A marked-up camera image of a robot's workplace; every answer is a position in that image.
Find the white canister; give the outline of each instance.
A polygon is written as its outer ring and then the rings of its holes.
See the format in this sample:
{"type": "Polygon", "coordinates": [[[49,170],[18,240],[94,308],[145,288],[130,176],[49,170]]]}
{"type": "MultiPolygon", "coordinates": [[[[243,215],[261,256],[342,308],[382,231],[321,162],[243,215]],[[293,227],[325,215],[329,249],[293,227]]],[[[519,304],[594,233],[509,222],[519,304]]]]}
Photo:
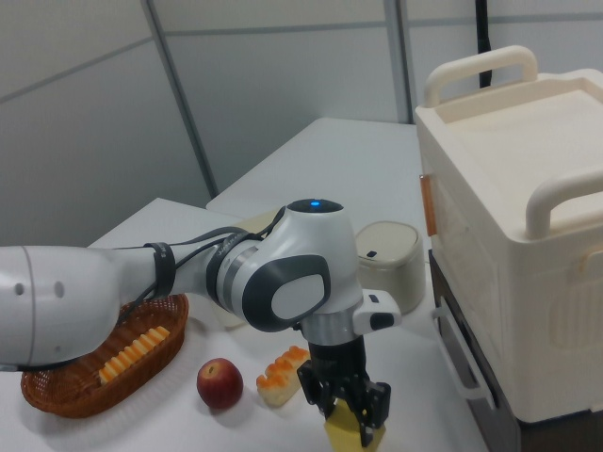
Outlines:
{"type": "Polygon", "coordinates": [[[425,295],[421,234],[408,224],[378,221],[356,236],[358,278],[365,289],[385,290],[405,314],[425,295]]]}

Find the storage box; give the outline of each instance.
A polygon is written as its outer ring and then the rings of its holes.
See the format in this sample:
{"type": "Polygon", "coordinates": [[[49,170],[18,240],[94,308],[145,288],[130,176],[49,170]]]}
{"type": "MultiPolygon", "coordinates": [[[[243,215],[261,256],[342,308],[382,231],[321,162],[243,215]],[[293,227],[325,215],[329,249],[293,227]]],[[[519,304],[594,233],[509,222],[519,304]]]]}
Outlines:
{"type": "Polygon", "coordinates": [[[602,102],[602,73],[539,74],[514,46],[439,67],[416,110],[433,256],[528,423],[603,408],[602,102]],[[513,65],[521,80],[439,98],[513,65]]]}

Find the white lid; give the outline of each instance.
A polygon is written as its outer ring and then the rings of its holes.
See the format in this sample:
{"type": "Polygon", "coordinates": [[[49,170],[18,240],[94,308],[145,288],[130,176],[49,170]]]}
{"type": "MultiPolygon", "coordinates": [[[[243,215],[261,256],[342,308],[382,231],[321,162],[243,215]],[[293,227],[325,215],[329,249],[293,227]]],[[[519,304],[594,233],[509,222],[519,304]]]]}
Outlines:
{"type": "Polygon", "coordinates": [[[408,224],[378,221],[356,236],[360,264],[376,268],[395,268],[408,262],[419,242],[419,234],[408,224]]]}

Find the gray wall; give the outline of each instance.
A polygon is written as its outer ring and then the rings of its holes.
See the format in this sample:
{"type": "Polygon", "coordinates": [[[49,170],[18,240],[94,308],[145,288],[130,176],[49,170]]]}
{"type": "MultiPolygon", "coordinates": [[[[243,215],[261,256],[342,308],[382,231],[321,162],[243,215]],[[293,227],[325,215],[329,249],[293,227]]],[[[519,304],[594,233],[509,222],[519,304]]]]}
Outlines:
{"type": "Polygon", "coordinates": [[[0,246],[209,194],[139,0],[0,3],[0,246]]]}
{"type": "MultiPolygon", "coordinates": [[[[489,13],[493,48],[603,71],[600,0],[489,13]]],[[[320,117],[412,122],[429,73],[477,52],[473,0],[21,0],[0,40],[0,246],[87,245],[156,197],[204,206],[320,117]]]]}
{"type": "Polygon", "coordinates": [[[393,1],[152,4],[218,191],[318,118],[410,119],[393,1]]]}

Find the yellow object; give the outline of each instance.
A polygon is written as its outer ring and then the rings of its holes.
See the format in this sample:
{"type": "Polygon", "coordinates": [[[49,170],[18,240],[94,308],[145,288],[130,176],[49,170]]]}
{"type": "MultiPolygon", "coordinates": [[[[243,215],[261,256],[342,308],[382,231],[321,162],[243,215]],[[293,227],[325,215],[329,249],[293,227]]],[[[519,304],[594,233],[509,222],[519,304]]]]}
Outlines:
{"type": "Polygon", "coordinates": [[[374,431],[373,441],[367,447],[362,447],[356,416],[350,411],[348,404],[339,399],[333,413],[324,423],[324,429],[334,452],[375,452],[385,434],[385,426],[382,426],[374,431]]]}
{"type": "Polygon", "coordinates": [[[163,327],[151,328],[132,342],[132,346],[126,347],[105,363],[105,367],[98,371],[102,384],[107,384],[124,370],[158,346],[168,337],[170,332],[163,327]]]}
{"type": "Polygon", "coordinates": [[[237,226],[237,228],[244,229],[245,231],[249,231],[250,233],[259,233],[265,227],[272,223],[278,211],[278,209],[271,210],[256,217],[243,219],[234,226],[237,226]]]}

